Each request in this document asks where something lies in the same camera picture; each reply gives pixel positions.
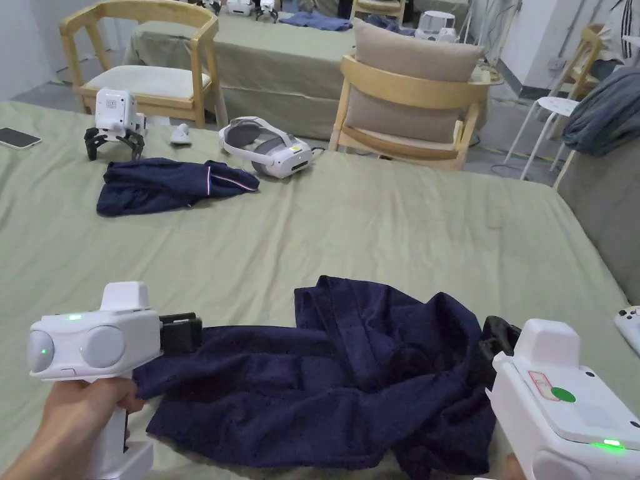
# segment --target white seat cushion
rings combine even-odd
[[[383,12],[394,12],[400,8],[400,2],[394,0],[357,0],[358,6]]]
[[[202,86],[211,82],[202,74]],[[101,73],[85,84],[89,88],[112,88],[129,90],[139,95],[190,99],[193,96],[193,81],[190,70],[145,65],[120,65]]]

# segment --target white wall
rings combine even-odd
[[[570,60],[580,42],[580,32],[589,23],[604,23],[614,0],[523,0],[516,14],[500,56],[504,64],[524,86],[551,88],[561,70],[550,70],[549,61],[560,57]],[[474,0],[471,32],[479,35],[481,19],[487,3],[493,0]],[[495,22],[496,15],[517,0],[495,0],[487,15],[487,25],[495,25],[486,38],[487,58],[497,58],[500,35],[506,27],[508,13]]]
[[[0,0],[0,61],[0,100],[8,100],[53,78],[26,1]]]

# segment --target green tablecloth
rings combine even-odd
[[[101,218],[102,174],[129,158],[127,147],[109,143],[89,162],[83,134],[93,117],[77,113],[4,103],[0,124],[43,139],[23,151],[0,147],[0,431],[10,433],[0,470],[32,439],[49,391],[24,364],[30,324],[97,308],[105,284],[121,280],[146,282],[158,312],[194,311],[205,326],[293,327],[293,290],[319,275],[389,284],[422,301],[444,291],[480,322],[565,321],[582,337],[582,362],[640,413],[640,359],[612,322],[625,297],[546,186],[325,152],[302,174],[263,179],[255,194]],[[252,170],[220,152],[215,132],[192,129],[193,146],[175,149],[172,130],[153,127],[144,155]],[[145,438],[156,404],[130,417],[133,439]],[[502,459],[508,446],[496,439],[492,455]],[[350,472],[208,465],[156,440],[154,450],[150,479],[406,479],[391,454]]]
[[[173,23],[142,24],[124,63],[190,69],[193,32]],[[255,115],[293,135],[328,140],[342,88],[340,60],[355,45],[353,30],[256,22],[223,11],[214,42],[229,118]],[[213,111],[210,100],[207,109]]]

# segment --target white stool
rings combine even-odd
[[[529,119],[533,115],[537,106],[541,106],[542,108],[549,110],[551,112],[551,115],[549,115],[549,118],[547,119],[547,122],[545,123],[544,128],[542,128],[542,133],[538,137],[536,146],[533,147],[533,152],[531,152],[531,156],[529,157],[529,160],[527,161],[527,164],[525,165],[524,170],[522,170],[522,175],[520,176],[520,180],[525,179],[525,176],[527,175],[527,171],[529,170],[529,167],[531,166],[533,159],[536,157],[536,153],[538,153],[538,149],[540,148],[542,139],[547,135],[547,131],[549,130],[549,127],[551,126],[553,121],[556,119],[558,115],[562,115],[566,117],[571,116],[571,114],[573,113],[573,110],[578,106],[578,102],[576,102],[575,100],[560,99],[558,97],[543,97],[533,102],[533,105],[531,106],[531,109],[527,114],[527,118],[524,120],[524,123],[522,124],[520,131],[516,135],[516,140],[513,142],[513,145],[511,146],[511,150],[509,150],[509,153],[507,154],[507,157],[504,159],[503,163],[506,164],[511,158],[511,155],[513,154],[513,151],[516,148],[516,145],[520,140],[520,137],[522,136],[522,132],[524,132],[524,129],[527,126],[527,123],[529,123]],[[554,159],[554,162],[551,165],[550,171],[552,171],[556,167],[556,164],[558,163],[558,160],[560,160],[560,155],[562,155],[563,150],[564,150],[564,143],[560,145],[560,150],[558,150],[556,158]]]

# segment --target green led light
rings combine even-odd
[[[624,448],[622,445],[620,446],[613,446],[613,445],[607,445],[607,444],[591,444],[593,447],[598,447],[599,449],[605,450],[608,453],[611,454],[618,454],[620,455],[621,453],[623,453],[625,450],[627,450],[626,448]]]

